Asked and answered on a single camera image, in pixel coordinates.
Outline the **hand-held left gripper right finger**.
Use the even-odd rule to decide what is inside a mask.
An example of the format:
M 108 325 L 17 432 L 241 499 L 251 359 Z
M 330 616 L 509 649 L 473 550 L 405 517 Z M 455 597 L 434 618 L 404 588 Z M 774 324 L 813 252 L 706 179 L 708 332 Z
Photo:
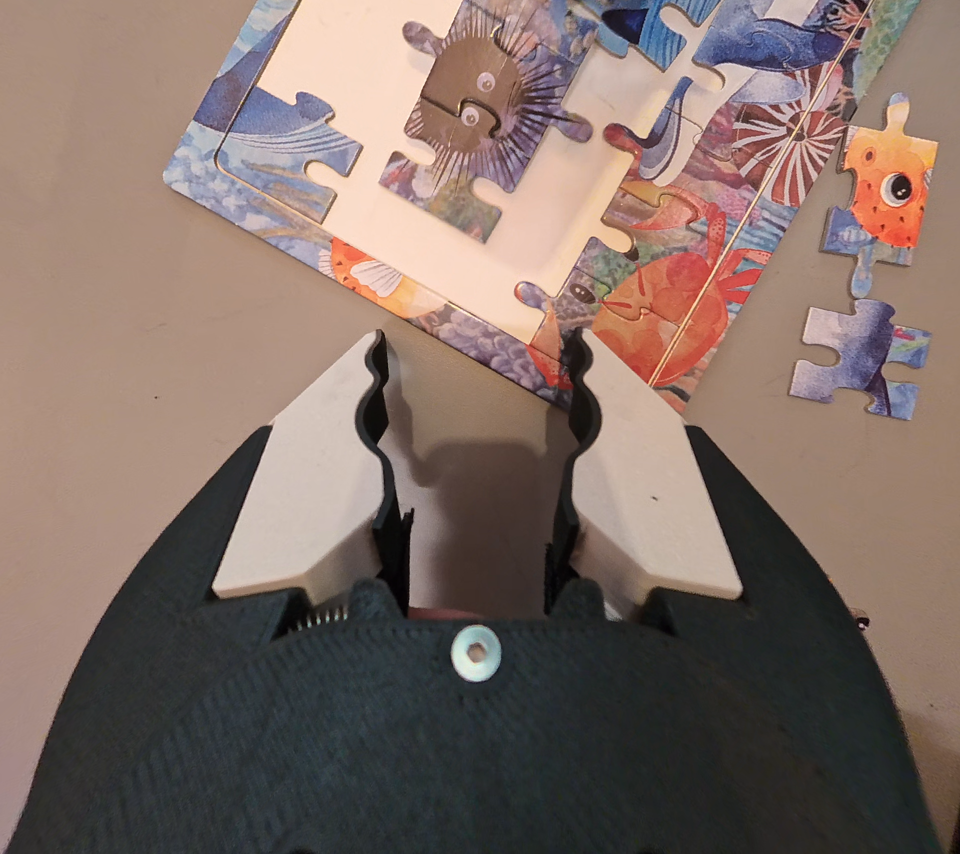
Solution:
M 578 445 L 561 476 L 545 611 L 577 577 L 600 585 L 616 618 L 659 587 L 738 599 L 741 580 L 684 419 L 591 330 L 578 329 L 568 349 Z

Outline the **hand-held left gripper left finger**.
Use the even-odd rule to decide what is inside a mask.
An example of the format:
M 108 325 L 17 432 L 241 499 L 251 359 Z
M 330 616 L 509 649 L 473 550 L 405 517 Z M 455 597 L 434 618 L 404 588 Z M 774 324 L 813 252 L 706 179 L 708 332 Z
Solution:
M 299 588 L 318 605 L 366 578 L 409 606 L 413 514 L 379 448 L 388 344 L 364 335 L 270 424 L 212 589 L 218 598 Z

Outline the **black sea urchin puzzle pieces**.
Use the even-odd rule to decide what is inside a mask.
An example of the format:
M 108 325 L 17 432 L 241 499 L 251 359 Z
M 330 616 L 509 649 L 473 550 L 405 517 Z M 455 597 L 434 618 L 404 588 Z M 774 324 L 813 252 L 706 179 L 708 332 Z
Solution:
M 474 194 L 486 179 L 517 188 L 547 128 L 585 143 L 593 125 L 563 99 L 596 36 L 568 0 L 463 0 L 444 37 L 408 21 L 403 37 L 435 61 L 405 134 L 431 147 L 431 164 L 396 151 L 381 186 L 485 243 L 501 212 Z

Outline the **ocean jigsaw puzzle board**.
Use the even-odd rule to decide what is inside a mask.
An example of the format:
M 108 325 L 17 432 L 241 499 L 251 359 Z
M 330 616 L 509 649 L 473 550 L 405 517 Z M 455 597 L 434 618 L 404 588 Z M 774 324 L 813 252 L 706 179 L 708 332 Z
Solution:
M 487 241 L 392 193 L 463 0 L 258 0 L 165 172 L 173 190 L 529 392 L 568 404 L 591 330 L 682 412 L 922 0 L 722 0 L 660 70 L 596 36 Z M 601 26 L 618 0 L 567 0 Z

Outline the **blue purple puzzle piece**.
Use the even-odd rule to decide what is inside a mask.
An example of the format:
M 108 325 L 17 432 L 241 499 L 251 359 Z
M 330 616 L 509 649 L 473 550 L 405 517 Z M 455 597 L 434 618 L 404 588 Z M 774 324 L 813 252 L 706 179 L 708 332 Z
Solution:
M 832 366 L 798 360 L 789 394 L 829 404 L 836 390 L 863 392 L 871 398 L 870 414 L 912 419 L 918 386 L 888 380 L 883 368 L 893 363 L 923 368 L 930 353 L 931 333 L 894 324 L 894 314 L 893 306 L 874 299 L 857 300 L 853 313 L 810 308 L 802 341 L 828 347 L 839 359 Z

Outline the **orange fish puzzle piece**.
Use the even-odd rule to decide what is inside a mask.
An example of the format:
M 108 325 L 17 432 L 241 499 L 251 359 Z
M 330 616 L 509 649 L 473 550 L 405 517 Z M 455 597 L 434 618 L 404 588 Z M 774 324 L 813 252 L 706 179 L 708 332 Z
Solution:
M 830 209 L 822 237 L 824 253 L 852 257 L 852 298 L 870 296 L 877 263 L 908 267 L 917 248 L 939 144 L 906 134 L 910 99 L 895 92 L 881 130 L 851 126 L 839 170 L 854 175 L 846 208 Z

